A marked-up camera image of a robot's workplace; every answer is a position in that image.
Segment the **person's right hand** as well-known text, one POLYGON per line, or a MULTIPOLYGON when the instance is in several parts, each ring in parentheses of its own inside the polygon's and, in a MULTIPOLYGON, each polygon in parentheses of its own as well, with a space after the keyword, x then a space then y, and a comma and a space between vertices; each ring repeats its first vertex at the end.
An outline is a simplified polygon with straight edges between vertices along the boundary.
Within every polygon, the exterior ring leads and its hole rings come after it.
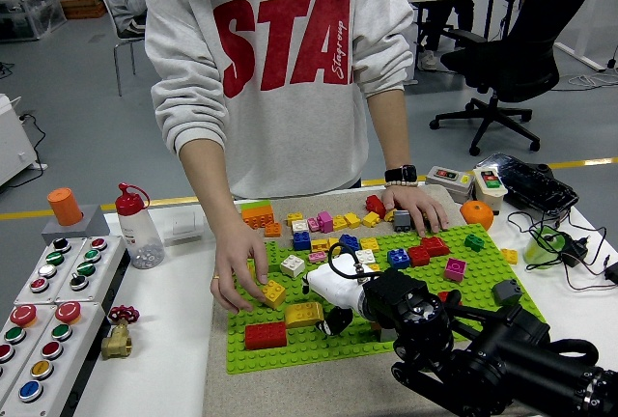
POLYGON ((218 223, 212 227, 215 237, 215 267, 211 279, 211 293, 218 304, 229 312, 251 312, 253 304, 242 297, 237 283, 259 302, 265 301, 262 289, 256 284, 247 266, 252 259, 260 284, 268 282, 268 262, 264 241, 240 220, 218 223))

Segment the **person's left hand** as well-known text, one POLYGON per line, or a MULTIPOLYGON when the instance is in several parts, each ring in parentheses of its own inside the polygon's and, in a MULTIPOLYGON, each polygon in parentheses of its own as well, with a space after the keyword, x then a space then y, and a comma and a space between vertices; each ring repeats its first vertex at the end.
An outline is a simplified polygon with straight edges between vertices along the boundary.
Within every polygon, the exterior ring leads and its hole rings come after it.
POLYGON ((399 207, 406 210, 420 236, 425 236, 427 229, 432 233, 447 230, 449 219, 442 204, 427 195, 421 187, 390 185, 381 195, 387 210, 399 207))

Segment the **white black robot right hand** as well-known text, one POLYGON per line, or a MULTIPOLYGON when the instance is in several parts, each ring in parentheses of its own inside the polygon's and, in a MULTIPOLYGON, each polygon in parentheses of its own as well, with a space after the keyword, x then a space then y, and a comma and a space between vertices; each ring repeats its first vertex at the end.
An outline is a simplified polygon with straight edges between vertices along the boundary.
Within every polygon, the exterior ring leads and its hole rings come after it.
POLYGON ((313 291, 333 305, 324 320, 316 323, 316 328, 327 336, 335 336, 351 324, 353 314, 365 320, 375 320, 363 285, 380 275, 381 271, 360 263, 350 253, 343 253, 305 274, 302 277, 303 292, 313 291))

